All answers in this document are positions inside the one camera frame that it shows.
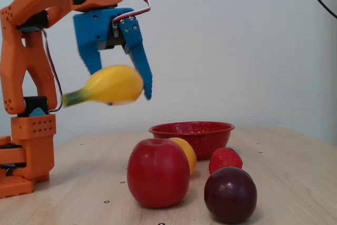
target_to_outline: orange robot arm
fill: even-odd
[[[57,106],[54,75],[44,51],[39,28],[51,27],[71,10],[85,12],[114,6],[121,1],[14,0],[2,9],[0,20],[3,45],[0,74],[6,112],[20,114],[25,110],[22,82],[26,71],[37,87],[37,94],[47,97],[48,109],[52,110]]]
[[[54,166],[56,117],[49,111],[57,107],[57,96],[42,29],[53,26],[70,11],[104,9],[121,1],[14,0],[0,10],[4,105],[8,114],[18,114],[11,118],[12,139],[0,137],[0,199],[32,192],[35,182],[49,179]],[[24,97],[22,83],[26,71],[39,97]],[[34,109],[42,109],[46,115],[30,114]]]

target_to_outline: white wall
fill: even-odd
[[[0,6],[11,1],[0,0]],[[337,12],[335,0],[324,2]],[[153,99],[63,109],[56,144],[79,134],[147,131],[153,124],[185,120],[287,126],[337,144],[336,20],[316,0],[151,3],[152,11],[138,19],[154,75]],[[120,6],[144,4],[125,0]],[[82,87],[89,77],[77,52],[73,14],[48,34],[64,92]],[[131,64],[121,48],[102,58],[104,66]],[[30,79],[24,92],[36,94]],[[10,134],[2,106],[0,134]]]

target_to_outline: orange bracket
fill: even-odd
[[[23,148],[0,149],[0,164],[25,162],[26,153]]]
[[[6,145],[6,144],[9,144],[10,142],[11,142],[11,137],[9,135],[0,137],[0,145]]]

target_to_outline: orange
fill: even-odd
[[[192,175],[192,173],[195,170],[195,166],[196,166],[196,155],[195,152],[192,148],[192,146],[185,141],[184,139],[181,138],[170,138],[170,140],[174,141],[175,143],[177,143],[185,152],[185,155],[187,157],[187,160],[189,161],[189,165],[190,165],[190,175]]]

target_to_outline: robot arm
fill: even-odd
[[[146,98],[151,98],[152,75],[140,27],[131,8],[115,8],[121,1],[14,0],[0,11],[4,106],[8,114],[17,114],[11,118],[12,138],[0,137],[0,199],[33,192],[34,184],[48,180],[54,167],[56,116],[50,112],[57,107],[57,96],[52,63],[43,46],[44,28],[70,11],[82,12],[74,16],[74,24],[78,50],[90,73],[102,67],[100,50],[120,45],[144,80]],[[26,71],[38,97],[23,96]]]

